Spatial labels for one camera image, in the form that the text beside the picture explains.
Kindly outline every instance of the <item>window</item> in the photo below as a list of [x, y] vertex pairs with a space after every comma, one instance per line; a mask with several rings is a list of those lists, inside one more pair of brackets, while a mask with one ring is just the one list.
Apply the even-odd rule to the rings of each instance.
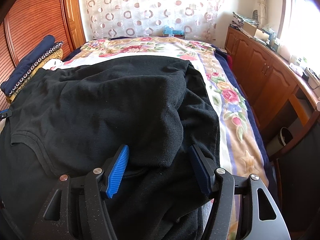
[[280, 37], [291, 55], [305, 57], [308, 67], [320, 75], [320, 11], [305, 0], [286, 0], [284, 26]]

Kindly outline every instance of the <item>folded navy shirt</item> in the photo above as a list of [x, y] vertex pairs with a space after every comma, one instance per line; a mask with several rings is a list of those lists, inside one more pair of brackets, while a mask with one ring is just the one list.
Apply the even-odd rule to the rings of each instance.
[[54, 41], [55, 38], [52, 35], [45, 36], [31, 52], [29, 52], [25, 57], [23, 57], [22, 60], [20, 60], [15, 70], [11, 73], [9, 79], [0, 85], [2, 92], [6, 96], [9, 95], [10, 91], [20, 80], [20, 78], [27, 73], [31, 65], [54, 45]]

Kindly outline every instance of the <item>bed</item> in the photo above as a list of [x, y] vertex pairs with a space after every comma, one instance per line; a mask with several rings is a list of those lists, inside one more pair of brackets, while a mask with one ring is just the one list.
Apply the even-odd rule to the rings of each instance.
[[[140, 37], [134, 39], [98, 39], [85, 43], [61, 64], [45, 69], [75, 68], [93, 65], [114, 58], [155, 55], [189, 60], [205, 82], [212, 107], [220, 122], [220, 165], [231, 174], [247, 177], [258, 174], [276, 199], [276, 185], [261, 136], [248, 102], [241, 92], [218, 48], [199, 41], [175, 37]], [[212, 201], [203, 206], [203, 221], [207, 222]], [[240, 198], [235, 196], [229, 239], [237, 230]]]

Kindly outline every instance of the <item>yellow patterned fabric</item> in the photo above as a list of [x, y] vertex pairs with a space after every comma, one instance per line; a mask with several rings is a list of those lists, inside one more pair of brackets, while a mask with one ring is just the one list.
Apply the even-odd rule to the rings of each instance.
[[30, 74], [30, 76], [28, 76], [28, 78], [20, 85], [20, 87], [18, 87], [18, 89], [10, 96], [10, 97], [6, 97], [6, 100], [9, 104], [11, 104], [13, 102], [13, 100], [15, 99], [15, 97], [18, 95], [18, 93], [23, 89], [23, 87], [30, 81], [30, 79], [37, 73], [38, 69], [42, 68], [44, 66], [44, 64], [46, 64], [50, 59], [56, 58], [56, 59], [62, 59], [63, 57], [63, 50], [62, 49], [58, 49], [57, 51], [55, 51], [54, 53], [52, 53], [51, 55], [49, 55], [47, 58], [45, 58]]

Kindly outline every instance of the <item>red rose pattern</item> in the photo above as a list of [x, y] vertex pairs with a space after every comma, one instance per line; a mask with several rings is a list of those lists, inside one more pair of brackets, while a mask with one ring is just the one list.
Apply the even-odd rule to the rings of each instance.
[[232, 122], [236, 125], [236, 126], [241, 126], [241, 120], [238, 117], [234, 117], [232, 118]]
[[119, 54], [119, 53], [103, 54], [103, 55], [99, 55], [99, 57], [111, 57], [111, 56], [114, 56], [117, 54]]
[[196, 47], [200, 47], [200, 48], [204, 48], [204, 49], [207, 49], [207, 48], [210, 48], [208, 46], [204, 46], [201, 44], [201, 42], [199, 41], [189, 41], [190, 44], [192, 44], [193, 46], [196, 46]]
[[195, 57], [192, 57], [192, 56], [189, 56], [189, 55], [182, 55], [182, 56], [179, 56], [179, 58], [183, 59], [183, 60], [197, 60]]
[[225, 89], [222, 91], [222, 95], [225, 98], [225, 100], [231, 102], [231, 103], [237, 103], [240, 102], [240, 98], [237, 95], [236, 92], [234, 92], [231, 89]]
[[142, 37], [140, 38], [140, 41], [152, 41], [151, 37]]
[[220, 74], [218, 72], [213, 72], [211, 74], [206, 73], [207, 79], [210, 80], [211, 77], [218, 77]]
[[139, 49], [142, 47], [142, 45], [134, 45], [134, 46], [129, 46], [129, 47], [126, 47], [126, 48], [123, 48], [121, 49], [121, 51], [119, 51], [119, 53], [123, 53], [123, 52], [128, 52], [129, 50], [132, 50], [132, 49]]
[[71, 63], [72, 61], [74, 61], [74, 59], [68, 60], [68, 61], [64, 62], [63, 64], [67, 65], [67, 64]]

